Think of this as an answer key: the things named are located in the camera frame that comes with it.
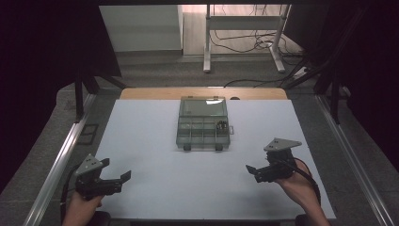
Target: white table surface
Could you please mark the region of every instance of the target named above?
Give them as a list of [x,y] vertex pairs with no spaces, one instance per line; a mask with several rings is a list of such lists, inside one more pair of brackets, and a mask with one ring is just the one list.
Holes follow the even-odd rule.
[[184,152],[176,145],[180,100],[118,100],[96,158],[110,158],[102,179],[132,178],[121,193],[103,199],[101,210],[122,219],[285,220],[303,214],[275,183],[257,183],[246,165],[269,165],[263,147],[274,137],[302,142],[292,149],[304,160],[335,218],[308,144],[289,100],[227,101],[234,127],[231,145]]

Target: metal frame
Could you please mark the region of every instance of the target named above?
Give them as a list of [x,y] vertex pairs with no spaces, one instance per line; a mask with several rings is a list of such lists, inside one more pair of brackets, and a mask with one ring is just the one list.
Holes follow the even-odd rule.
[[343,129],[340,124],[337,124],[336,121],[329,114],[329,107],[326,98],[321,97],[320,95],[315,96],[317,103],[322,109],[329,127],[331,128],[332,133],[335,138],[337,138],[338,143],[343,150],[343,154],[348,161],[349,166],[351,167],[355,177],[358,179],[359,185],[363,190],[365,197],[367,198],[370,206],[375,212],[375,216],[378,219],[380,225],[395,225],[392,221],[391,215],[388,212],[387,206],[384,201],[380,197],[378,190],[373,185],[369,176],[366,173],[366,170],[361,165],[359,159],[357,158],[354,148],[351,146],[349,141],[346,138]]
[[287,5],[280,16],[211,16],[211,6],[208,4],[206,6],[203,71],[205,73],[211,71],[211,45],[209,43],[211,30],[276,30],[276,35],[273,44],[269,47],[269,51],[275,61],[278,72],[285,73],[278,48],[290,6]]
[[62,145],[61,150],[58,153],[58,156],[56,157],[56,161],[50,169],[50,172],[47,175],[43,186],[41,187],[39,195],[35,199],[35,202],[33,203],[32,208],[30,209],[30,212],[25,219],[24,225],[30,226],[40,224],[41,219],[43,218],[44,213],[47,209],[47,206],[54,195],[56,186],[61,179],[62,173],[67,166],[74,145],[76,144],[76,140],[82,132],[83,127],[88,119],[88,112],[94,102],[95,97],[96,95],[94,94],[88,95],[85,101],[85,113],[82,117],[82,120],[75,123],[68,133],[68,136],[65,139],[64,144]]

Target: dark curtain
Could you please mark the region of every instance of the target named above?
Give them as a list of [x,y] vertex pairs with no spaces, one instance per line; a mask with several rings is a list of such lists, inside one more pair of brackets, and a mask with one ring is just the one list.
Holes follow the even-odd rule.
[[120,70],[97,6],[14,1],[0,7],[1,186],[20,167],[57,92],[90,69]]
[[[350,20],[356,5],[335,4],[329,9],[320,46],[325,60],[335,48],[340,27]],[[358,27],[343,49],[336,70],[351,92],[348,106],[382,152],[399,170],[397,108],[399,98],[399,4],[371,1]]]

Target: table leg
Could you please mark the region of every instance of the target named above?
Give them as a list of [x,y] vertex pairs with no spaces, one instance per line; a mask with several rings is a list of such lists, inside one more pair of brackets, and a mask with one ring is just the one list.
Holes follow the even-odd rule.
[[279,27],[276,31],[276,35],[274,37],[273,44],[269,47],[270,53],[275,61],[275,64],[276,64],[276,67],[277,67],[277,70],[279,73],[285,73],[284,65],[282,65],[278,48],[279,48],[279,39],[281,38],[282,29],[284,28],[285,22],[287,20],[287,15],[288,15],[289,9],[290,9],[290,5],[287,5],[285,7],[284,12],[281,15],[280,20],[279,20]]
[[210,23],[211,23],[211,5],[206,5],[206,28],[205,28],[205,46],[203,49],[203,71],[211,71],[211,45],[209,44]]

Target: human hand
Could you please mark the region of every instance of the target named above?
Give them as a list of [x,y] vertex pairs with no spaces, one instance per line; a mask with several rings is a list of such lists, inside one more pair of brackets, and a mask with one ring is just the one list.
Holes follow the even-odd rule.
[[[311,176],[311,173],[302,161],[295,160],[295,162],[298,168]],[[294,172],[290,178],[278,179],[275,182],[281,186],[291,200],[304,209],[311,225],[330,225],[308,179]]]
[[104,196],[97,196],[86,201],[79,193],[73,192],[70,206],[64,218],[63,226],[85,226],[93,217],[96,208],[100,207]]

